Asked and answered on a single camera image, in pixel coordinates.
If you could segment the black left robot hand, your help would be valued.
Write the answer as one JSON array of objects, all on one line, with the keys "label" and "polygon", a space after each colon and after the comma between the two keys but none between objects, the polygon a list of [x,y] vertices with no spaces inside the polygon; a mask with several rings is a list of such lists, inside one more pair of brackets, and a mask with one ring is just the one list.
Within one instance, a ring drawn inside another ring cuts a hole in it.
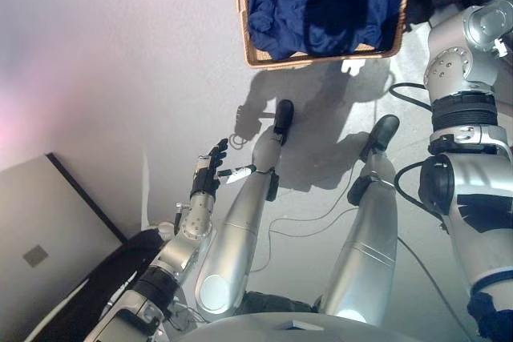
[{"label": "black left robot hand", "polygon": [[222,139],[209,153],[198,157],[190,197],[204,193],[215,198],[216,191],[221,185],[235,183],[257,170],[254,164],[220,170],[227,155],[227,149],[228,139]]}]

